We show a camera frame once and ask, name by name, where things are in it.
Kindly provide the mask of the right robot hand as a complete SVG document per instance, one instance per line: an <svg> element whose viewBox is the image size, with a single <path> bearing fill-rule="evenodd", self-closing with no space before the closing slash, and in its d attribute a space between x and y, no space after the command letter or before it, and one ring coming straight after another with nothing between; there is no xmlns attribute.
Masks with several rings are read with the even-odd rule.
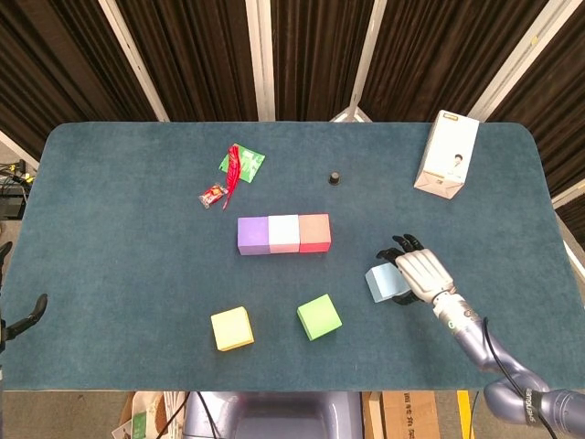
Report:
<svg viewBox="0 0 585 439"><path fill-rule="evenodd" d="M376 257L394 265L406 280L409 291L392 299L398 305L410 305L415 302L432 304L441 294L457 292L452 276L435 254L426 249L411 234L393 235L392 240L399 249L390 247L380 250Z"/></svg>

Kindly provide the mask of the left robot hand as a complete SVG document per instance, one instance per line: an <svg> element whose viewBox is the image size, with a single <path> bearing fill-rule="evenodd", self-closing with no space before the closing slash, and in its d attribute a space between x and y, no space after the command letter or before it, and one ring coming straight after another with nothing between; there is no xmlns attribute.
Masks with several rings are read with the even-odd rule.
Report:
<svg viewBox="0 0 585 439"><path fill-rule="evenodd" d="M1 286L4 286L4 266L5 259L13 248L13 242L7 241L1 245ZM3 317L1 317L1 352L5 351L8 341L14 340L34 325L36 325L45 314L48 306L48 295L41 294L36 301L33 310L22 319L8 326Z"/></svg>

